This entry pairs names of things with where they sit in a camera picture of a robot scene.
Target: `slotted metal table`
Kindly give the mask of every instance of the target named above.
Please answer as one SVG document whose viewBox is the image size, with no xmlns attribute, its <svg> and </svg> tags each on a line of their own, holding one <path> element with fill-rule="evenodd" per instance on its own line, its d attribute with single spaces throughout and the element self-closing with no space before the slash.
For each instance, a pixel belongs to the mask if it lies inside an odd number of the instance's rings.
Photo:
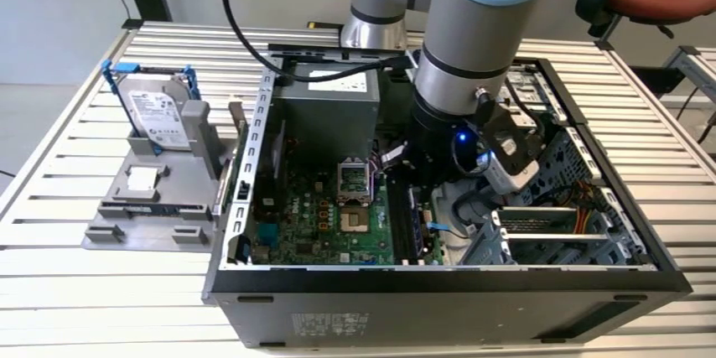
<svg viewBox="0 0 716 358">
<path fill-rule="evenodd" d="M 335 30 L 247 29 L 267 43 L 334 46 Z M 411 45 L 420 46 L 414 34 Z M 519 56 L 548 58 L 694 294 L 586 345 L 419 350 L 286 350 L 299 356 L 536 354 L 598 358 L 716 356 L 716 166 L 614 51 L 590 42 L 528 39 Z M 222 27 L 146 23 L 124 30 L 104 59 L 199 74 L 211 121 L 235 136 L 227 110 L 252 116 L 262 66 Z M 250 356 L 200 291 L 208 254 L 91 252 L 87 221 L 128 151 L 130 125 L 95 69 L 0 197 L 0 351 L 31 355 Z M 282 350 L 272 354 L 282 355 Z"/>
</svg>

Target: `gray floor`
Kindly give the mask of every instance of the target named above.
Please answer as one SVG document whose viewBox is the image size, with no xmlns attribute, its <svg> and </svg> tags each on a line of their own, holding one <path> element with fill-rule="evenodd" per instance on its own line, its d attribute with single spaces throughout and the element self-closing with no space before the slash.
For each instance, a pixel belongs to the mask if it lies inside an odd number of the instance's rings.
<svg viewBox="0 0 716 358">
<path fill-rule="evenodd" d="M 0 84 L 0 169 L 16 173 L 78 87 Z M 0 193 L 12 178 L 0 174 Z"/>
</svg>

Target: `green circuit board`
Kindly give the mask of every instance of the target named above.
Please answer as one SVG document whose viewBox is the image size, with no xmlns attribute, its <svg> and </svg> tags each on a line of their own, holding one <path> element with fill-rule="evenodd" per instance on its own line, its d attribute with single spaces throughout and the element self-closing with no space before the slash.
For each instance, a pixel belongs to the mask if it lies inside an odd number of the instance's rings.
<svg viewBox="0 0 716 358">
<path fill-rule="evenodd" d="M 278 242 L 272 248 L 255 248 L 255 263 L 396 264 L 386 177 L 379 175 L 376 178 L 374 202 L 370 206 L 342 206 L 336 200 L 338 181 L 332 172 L 335 171 L 326 169 L 320 173 L 290 175 L 284 214 L 278 223 Z M 442 264 L 439 247 L 424 256 L 424 261 L 426 264 Z"/>
</svg>

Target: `blue drive bracket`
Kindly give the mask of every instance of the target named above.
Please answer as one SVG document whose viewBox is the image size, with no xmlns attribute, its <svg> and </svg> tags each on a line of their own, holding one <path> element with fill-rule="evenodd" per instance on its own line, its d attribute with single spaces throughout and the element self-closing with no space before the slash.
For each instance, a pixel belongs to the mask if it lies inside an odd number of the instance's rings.
<svg viewBox="0 0 716 358">
<path fill-rule="evenodd" d="M 112 91 L 112 94 L 115 94 L 118 98 L 120 99 L 122 109 L 124 109 L 124 113 L 127 114 L 127 117 L 130 120 L 130 125 L 132 125 L 131 136 L 140 137 L 139 130 L 136 129 L 136 125 L 132 120 L 132 116 L 130 115 L 127 105 L 124 104 L 124 100 L 120 97 L 120 87 L 115 80 L 115 76 L 122 78 L 126 75 L 134 74 L 134 73 L 179 75 L 180 78 L 187 81 L 187 84 L 190 86 L 190 98 L 192 100 L 202 100 L 202 94 L 199 92 L 198 73 L 195 69 L 192 69 L 191 65 L 187 65 L 180 70 L 180 69 L 166 69 L 166 68 L 143 68 L 139 63 L 120 62 L 115 65 L 115 68 L 112 68 L 112 61 L 111 60 L 103 61 L 102 62 L 102 75 L 104 77 L 104 80 L 110 84 L 110 90 Z M 155 155 L 159 155 L 164 151 L 163 148 L 154 142 L 152 142 L 152 149 L 155 151 Z"/>
</svg>

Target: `label sticker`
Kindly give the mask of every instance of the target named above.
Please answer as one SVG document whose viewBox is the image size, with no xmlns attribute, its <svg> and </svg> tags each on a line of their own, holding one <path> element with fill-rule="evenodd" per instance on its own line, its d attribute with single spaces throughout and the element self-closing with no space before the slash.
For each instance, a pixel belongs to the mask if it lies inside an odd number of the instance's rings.
<svg viewBox="0 0 716 358">
<path fill-rule="evenodd" d="M 314 70 L 310 77 L 323 77 L 335 75 L 339 71 Z M 314 91 L 346 91 L 346 92 L 368 92 L 366 73 L 350 75 L 343 79 L 324 81 L 323 83 L 310 83 L 310 90 Z"/>
<path fill-rule="evenodd" d="M 163 92 L 130 91 L 130 100 L 146 136 L 162 148 L 190 148 L 175 100 Z"/>
<path fill-rule="evenodd" d="M 363 335 L 368 314 L 291 314 L 294 331 L 300 336 Z"/>
</svg>

